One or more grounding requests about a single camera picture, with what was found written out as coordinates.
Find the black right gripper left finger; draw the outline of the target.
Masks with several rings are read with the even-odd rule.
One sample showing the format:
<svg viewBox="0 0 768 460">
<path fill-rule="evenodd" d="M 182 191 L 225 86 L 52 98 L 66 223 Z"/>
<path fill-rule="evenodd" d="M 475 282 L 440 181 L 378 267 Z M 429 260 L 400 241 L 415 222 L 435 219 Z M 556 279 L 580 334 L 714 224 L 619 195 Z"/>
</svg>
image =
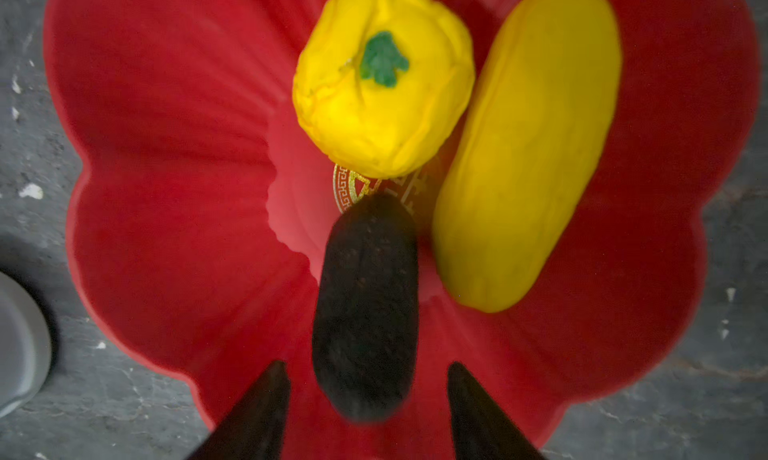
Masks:
<svg viewBox="0 0 768 460">
<path fill-rule="evenodd" d="M 285 363 L 271 362 L 188 459 L 280 459 L 290 391 Z"/>
</svg>

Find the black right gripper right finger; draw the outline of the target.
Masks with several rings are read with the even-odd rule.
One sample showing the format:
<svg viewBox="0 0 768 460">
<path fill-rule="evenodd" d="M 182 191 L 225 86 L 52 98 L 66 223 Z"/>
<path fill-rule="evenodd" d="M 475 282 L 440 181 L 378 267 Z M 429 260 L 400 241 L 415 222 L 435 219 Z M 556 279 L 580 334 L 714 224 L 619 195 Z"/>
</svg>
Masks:
<svg viewBox="0 0 768 460">
<path fill-rule="evenodd" d="M 449 366 L 447 392 L 456 459 L 545 459 L 459 362 Z"/>
</svg>

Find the dark fake avocado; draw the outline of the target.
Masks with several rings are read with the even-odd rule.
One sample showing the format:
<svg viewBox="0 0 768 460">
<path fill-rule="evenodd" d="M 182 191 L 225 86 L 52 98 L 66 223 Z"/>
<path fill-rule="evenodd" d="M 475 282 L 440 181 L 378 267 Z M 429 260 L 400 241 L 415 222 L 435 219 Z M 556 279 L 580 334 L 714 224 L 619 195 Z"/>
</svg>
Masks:
<svg viewBox="0 0 768 460">
<path fill-rule="evenodd" d="M 330 232 L 313 321 L 312 363 L 333 408 L 355 423 L 407 398 L 418 342 L 417 229 L 401 202 L 363 197 Z"/>
</svg>

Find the yellow fake bell pepper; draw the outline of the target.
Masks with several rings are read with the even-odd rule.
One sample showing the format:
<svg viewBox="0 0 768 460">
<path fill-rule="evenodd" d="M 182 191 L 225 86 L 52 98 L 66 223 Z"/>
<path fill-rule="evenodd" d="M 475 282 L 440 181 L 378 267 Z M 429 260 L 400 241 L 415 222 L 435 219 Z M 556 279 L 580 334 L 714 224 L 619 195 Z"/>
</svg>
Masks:
<svg viewBox="0 0 768 460">
<path fill-rule="evenodd" d="M 297 120 L 334 163 L 388 179 L 434 157 L 476 78 L 464 22 L 437 0 L 328 0 L 293 80 Z"/>
</svg>

